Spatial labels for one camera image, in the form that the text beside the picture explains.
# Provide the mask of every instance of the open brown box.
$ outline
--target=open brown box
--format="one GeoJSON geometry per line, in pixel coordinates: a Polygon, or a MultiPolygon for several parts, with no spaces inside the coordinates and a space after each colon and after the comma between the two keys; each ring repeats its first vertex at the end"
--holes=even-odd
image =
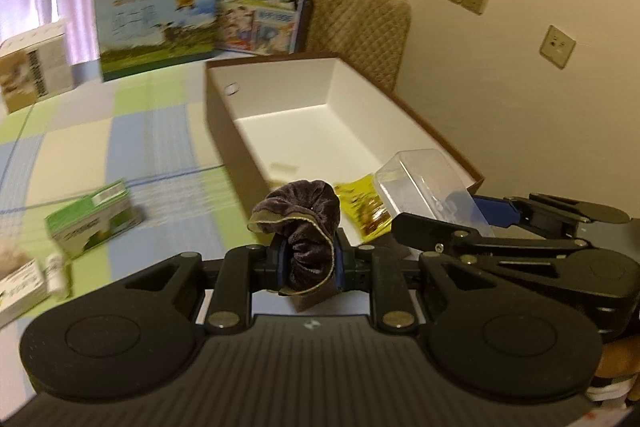
{"type": "MultiPolygon", "coordinates": [[[[331,185],[375,172],[396,152],[437,148],[470,192],[480,172],[392,92],[334,54],[297,53],[207,63],[207,126],[247,215],[269,180],[331,185]]],[[[345,218],[352,245],[361,243],[345,218]]],[[[307,308],[335,293],[305,296],[307,308]]]]}

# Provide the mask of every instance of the white bottle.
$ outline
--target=white bottle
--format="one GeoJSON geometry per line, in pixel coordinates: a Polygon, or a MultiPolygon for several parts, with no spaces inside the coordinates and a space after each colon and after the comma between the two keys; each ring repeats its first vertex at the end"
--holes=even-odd
{"type": "Polygon", "coordinates": [[[58,300],[69,296],[69,281],[66,277],[65,258],[60,253],[47,256],[44,275],[47,279],[47,292],[58,300]]]}

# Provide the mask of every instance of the yellow plastic bag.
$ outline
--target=yellow plastic bag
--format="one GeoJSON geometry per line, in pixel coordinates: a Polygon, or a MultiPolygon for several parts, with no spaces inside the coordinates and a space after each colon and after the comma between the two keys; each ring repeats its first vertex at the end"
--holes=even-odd
{"type": "Polygon", "coordinates": [[[356,224],[364,243],[391,230],[391,216],[373,188],[372,174],[353,183],[335,185],[334,190],[340,209],[356,224]]]}

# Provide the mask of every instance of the white logo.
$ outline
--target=white logo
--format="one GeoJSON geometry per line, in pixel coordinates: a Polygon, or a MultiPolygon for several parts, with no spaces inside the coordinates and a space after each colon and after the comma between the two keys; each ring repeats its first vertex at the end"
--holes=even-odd
{"type": "Polygon", "coordinates": [[[321,324],[318,321],[316,321],[315,319],[311,319],[309,322],[305,322],[303,326],[307,330],[313,331],[313,330],[318,329],[321,326],[321,324]]]}

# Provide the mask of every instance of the clear plastic container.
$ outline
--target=clear plastic container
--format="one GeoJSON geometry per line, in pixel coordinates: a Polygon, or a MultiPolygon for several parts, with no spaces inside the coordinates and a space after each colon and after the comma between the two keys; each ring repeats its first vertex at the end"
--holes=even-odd
{"type": "Polygon", "coordinates": [[[374,174],[373,185],[391,217],[409,212],[494,236],[462,180],[437,149],[397,153],[374,174]]]}

